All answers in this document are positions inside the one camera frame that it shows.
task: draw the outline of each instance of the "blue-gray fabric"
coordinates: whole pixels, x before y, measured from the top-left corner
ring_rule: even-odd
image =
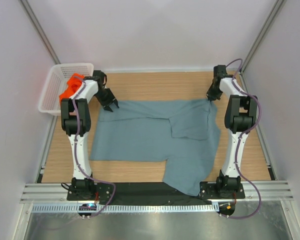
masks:
[[[163,182],[197,196],[219,144],[217,108],[207,99],[120,101],[100,110],[91,160],[161,162]]]

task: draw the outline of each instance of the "orange cloth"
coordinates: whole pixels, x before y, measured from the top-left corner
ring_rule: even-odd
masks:
[[[81,87],[82,80],[85,76],[80,75],[78,73],[74,73],[72,77],[66,82],[68,85],[68,88],[59,96],[59,102],[61,103],[62,99],[68,99],[73,94],[76,93],[76,91]]]

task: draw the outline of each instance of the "wooden tabletop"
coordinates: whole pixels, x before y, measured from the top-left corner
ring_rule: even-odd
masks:
[[[192,100],[206,97],[213,79],[213,72],[150,72],[150,73],[112,73],[108,74],[107,86],[119,101],[171,101]],[[221,130],[219,147],[213,169],[206,181],[215,181],[226,159],[228,130],[224,118],[228,98],[223,94],[215,101],[218,112],[216,123]],[[100,104],[94,97],[89,103],[91,130],[88,136],[90,154],[97,126]],[[93,177],[109,182],[162,182],[166,161],[90,161]],[[58,118],[46,167],[43,183],[69,183],[73,176],[73,158],[66,133]],[[270,180],[265,157],[258,135],[253,130],[246,141],[241,170],[250,180]]]

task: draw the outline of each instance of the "white basket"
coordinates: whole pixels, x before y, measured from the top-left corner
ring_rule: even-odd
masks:
[[[42,113],[60,116],[59,95],[67,86],[67,81],[74,73],[92,76],[94,66],[91,63],[66,63],[54,65],[45,80],[38,109]]]

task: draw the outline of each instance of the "wall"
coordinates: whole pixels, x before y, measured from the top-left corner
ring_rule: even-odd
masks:
[[[0,1],[0,240],[11,239],[51,117],[38,100],[52,60],[17,0]]]
[[[275,0],[29,3],[62,63],[112,72],[211,70],[244,58]]]
[[[300,0],[286,1],[244,74],[263,107],[277,177],[288,180],[300,209]]]

